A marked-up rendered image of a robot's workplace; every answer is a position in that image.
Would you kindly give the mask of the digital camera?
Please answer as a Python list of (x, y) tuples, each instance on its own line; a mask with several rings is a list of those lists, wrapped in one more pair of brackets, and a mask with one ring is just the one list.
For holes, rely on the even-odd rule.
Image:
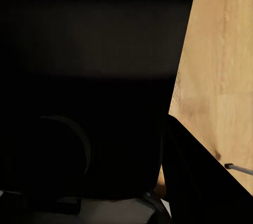
[(0, 191), (79, 215), (154, 190), (192, 3), (0, 0)]

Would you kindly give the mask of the camera tripod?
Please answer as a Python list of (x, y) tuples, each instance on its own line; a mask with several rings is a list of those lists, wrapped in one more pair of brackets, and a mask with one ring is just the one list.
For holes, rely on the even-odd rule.
[(253, 170), (238, 167), (237, 165), (234, 165), (233, 163), (226, 163), (225, 167), (226, 167), (226, 170), (234, 169), (234, 170), (241, 171), (249, 175), (253, 175)]

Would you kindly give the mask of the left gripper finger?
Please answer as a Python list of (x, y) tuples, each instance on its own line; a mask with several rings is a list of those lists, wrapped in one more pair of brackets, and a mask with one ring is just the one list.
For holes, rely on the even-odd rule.
[(169, 114), (162, 169), (173, 224), (253, 224), (253, 196)]

